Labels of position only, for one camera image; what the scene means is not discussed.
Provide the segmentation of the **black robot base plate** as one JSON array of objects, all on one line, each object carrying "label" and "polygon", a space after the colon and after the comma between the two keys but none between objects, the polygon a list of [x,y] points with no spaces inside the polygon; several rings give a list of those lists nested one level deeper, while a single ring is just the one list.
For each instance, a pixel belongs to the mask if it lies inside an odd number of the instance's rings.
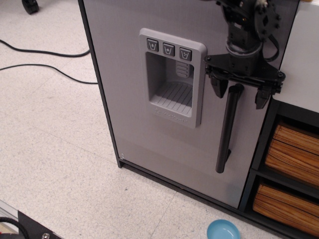
[{"label": "black robot base plate", "polygon": [[18,211],[17,214],[18,222],[26,229],[31,239],[61,239],[55,232],[46,228],[26,214],[20,211]]}]

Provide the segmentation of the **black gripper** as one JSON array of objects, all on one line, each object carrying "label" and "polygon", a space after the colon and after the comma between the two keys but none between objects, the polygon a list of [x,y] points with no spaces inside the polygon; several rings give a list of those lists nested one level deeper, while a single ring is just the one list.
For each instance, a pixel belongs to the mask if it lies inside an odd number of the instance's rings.
[{"label": "black gripper", "polygon": [[263,109],[271,94],[281,92],[286,77],[283,72],[269,64],[277,59],[279,52],[279,47],[276,46],[276,53],[270,58],[264,58],[263,49],[248,56],[230,53],[205,56],[205,71],[210,77],[216,96],[224,96],[229,81],[253,86],[258,88],[255,96],[256,109]]}]

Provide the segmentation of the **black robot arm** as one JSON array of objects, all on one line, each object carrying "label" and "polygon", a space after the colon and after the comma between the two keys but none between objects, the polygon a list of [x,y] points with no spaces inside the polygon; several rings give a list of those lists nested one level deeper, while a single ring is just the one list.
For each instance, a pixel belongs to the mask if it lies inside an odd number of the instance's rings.
[{"label": "black robot arm", "polygon": [[233,81],[256,87],[255,104],[262,109],[271,95],[280,93],[286,75],[270,65],[280,53],[272,33],[281,17],[269,0],[218,0],[228,24],[226,54],[204,58],[206,74],[217,97],[222,98]]}]

